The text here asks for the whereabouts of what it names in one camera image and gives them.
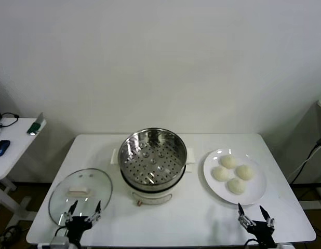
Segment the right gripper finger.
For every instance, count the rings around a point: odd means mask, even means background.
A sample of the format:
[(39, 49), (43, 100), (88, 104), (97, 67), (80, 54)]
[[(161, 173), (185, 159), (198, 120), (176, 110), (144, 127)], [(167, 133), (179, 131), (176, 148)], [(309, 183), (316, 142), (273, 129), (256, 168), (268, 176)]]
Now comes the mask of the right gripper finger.
[(262, 213), (262, 216), (264, 217), (266, 221), (266, 225), (268, 228), (274, 229), (274, 223), (275, 219), (271, 218), (269, 213), (260, 205), (260, 211)]
[(255, 226), (255, 222), (253, 222), (248, 216), (245, 215), (244, 209), (242, 208), (240, 203), (238, 203), (238, 213), (238, 221), (245, 229)]

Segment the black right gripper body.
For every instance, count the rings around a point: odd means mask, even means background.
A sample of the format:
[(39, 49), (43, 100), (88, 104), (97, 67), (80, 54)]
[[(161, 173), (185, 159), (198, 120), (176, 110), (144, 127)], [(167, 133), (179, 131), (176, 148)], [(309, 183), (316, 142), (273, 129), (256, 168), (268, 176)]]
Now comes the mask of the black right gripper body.
[(272, 238), (274, 227), (267, 224), (267, 222), (253, 221), (255, 225), (249, 225), (247, 232), (256, 237), (260, 248), (276, 248), (276, 243)]

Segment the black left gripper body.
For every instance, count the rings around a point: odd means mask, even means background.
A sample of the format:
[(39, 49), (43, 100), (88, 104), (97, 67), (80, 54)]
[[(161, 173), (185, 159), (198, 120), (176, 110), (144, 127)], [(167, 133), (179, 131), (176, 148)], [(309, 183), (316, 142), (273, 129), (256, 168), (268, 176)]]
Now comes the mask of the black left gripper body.
[(94, 221), (88, 216), (73, 216), (65, 221), (68, 229), (67, 236), (69, 240), (80, 240), (86, 230), (90, 230)]

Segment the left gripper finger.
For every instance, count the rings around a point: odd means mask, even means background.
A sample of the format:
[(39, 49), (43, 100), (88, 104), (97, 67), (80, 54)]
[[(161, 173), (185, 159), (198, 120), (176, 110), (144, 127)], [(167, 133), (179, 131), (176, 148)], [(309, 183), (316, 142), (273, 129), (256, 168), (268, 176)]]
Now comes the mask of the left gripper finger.
[(95, 224), (101, 218), (101, 201), (98, 202), (95, 212), (89, 216), (88, 221)]
[(76, 200), (69, 208), (67, 212), (64, 212), (64, 218), (66, 222), (71, 222), (73, 220), (73, 213), (76, 209), (78, 201)]

